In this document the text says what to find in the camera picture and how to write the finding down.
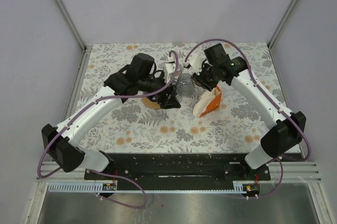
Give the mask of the orange coffee filter box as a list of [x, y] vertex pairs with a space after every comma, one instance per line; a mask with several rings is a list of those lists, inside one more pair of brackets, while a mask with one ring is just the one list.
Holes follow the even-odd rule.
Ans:
[[214, 98], [209, 102], [209, 104], [205, 107], [205, 109], [201, 112], [200, 118], [205, 116], [206, 114], [209, 114], [210, 112], [213, 112], [217, 110], [220, 107], [221, 100], [222, 100], [222, 90], [219, 86], [216, 86], [213, 89], [214, 92]]

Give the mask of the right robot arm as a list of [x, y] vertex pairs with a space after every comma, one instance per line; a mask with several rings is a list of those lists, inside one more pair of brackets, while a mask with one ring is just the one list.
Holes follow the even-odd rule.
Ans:
[[300, 111], [294, 113], [272, 96], [253, 73], [244, 54], [231, 59], [221, 43], [205, 49], [204, 54], [206, 58], [202, 59], [188, 53], [184, 61], [185, 67], [194, 70], [194, 82], [208, 91], [219, 82], [225, 82], [248, 101], [268, 128], [260, 144], [245, 156], [245, 163], [239, 167], [244, 179], [253, 179], [262, 165], [283, 155], [305, 139], [306, 117]]

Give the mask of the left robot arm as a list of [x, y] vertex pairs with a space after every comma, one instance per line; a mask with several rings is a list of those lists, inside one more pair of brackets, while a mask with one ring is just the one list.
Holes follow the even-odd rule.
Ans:
[[179, 58], [169, 52], [168, 66], [173, 72], [156, 68], [155, 59], [138, 53], [130, 64], [111, 74], [98, 92], [82, 107], [57, 126], [47, 124], [42, 129], [44, 155], [49, 155], [64, 172], [77, 168], [95, 170], [102, 179], [113, 176], [114, 166], [102, 151], [80, 147], [84, 136], [113, 109], [128, 99], [148, 98], [160, 109], [180, 108], [176, 89], [172, 84], [178, 74]]

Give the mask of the clear glass dripper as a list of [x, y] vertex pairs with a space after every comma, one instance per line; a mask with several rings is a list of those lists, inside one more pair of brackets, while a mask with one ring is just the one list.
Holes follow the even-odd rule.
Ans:
[[195, 90], [192, 76], [187, 73], [179, 75], [175, 87], [178, 95], [182, 97], [192, 96]]

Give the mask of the floral table mat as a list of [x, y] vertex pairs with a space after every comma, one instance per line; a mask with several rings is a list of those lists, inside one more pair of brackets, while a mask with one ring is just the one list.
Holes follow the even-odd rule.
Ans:
[[[109, 75], [129, 64], [134, 55], [155, 58], [162, 69], [169, 51], [180, 60], [187, 54], [204, 56], [210, 43], [94, 44], [77, 102], [85, 105]], [[192, 110], [204, 93], [196, 87], [191, 97], [181, 97], [180, 109], [153, 110], [141, 99], [129, 99], [101, 119], [80, 146], [104, 152], [250, 152], [268, 129], [247, 100], [231, 86], [220, 83], [222, 98], [217, 110], [197, 118]]]

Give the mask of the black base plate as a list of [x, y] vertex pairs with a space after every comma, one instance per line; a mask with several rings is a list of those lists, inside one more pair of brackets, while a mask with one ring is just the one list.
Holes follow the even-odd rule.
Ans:
[[109, 153], [106, 175], [127, 177], [141, 185], [183, 189], [219, 188], [236, 181], [269, 181], [266, 165], [251, 169], [246, 154]]

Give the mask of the aluminium rail frame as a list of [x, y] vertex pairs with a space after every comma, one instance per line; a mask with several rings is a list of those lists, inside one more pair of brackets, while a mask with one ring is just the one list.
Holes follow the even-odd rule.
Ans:
[[[270, 182], [278, 182], [281, 177], [280, 165], [273, 162], [268, 165]], [[77, 168], [72, 172], [59, 170], [53, 175], [44, 178], [46, 181], [84, 181], [86, 171], [84, 168]], [[283, 183], [321, 183], [321, 175], [314, 162], [283, 162]]]

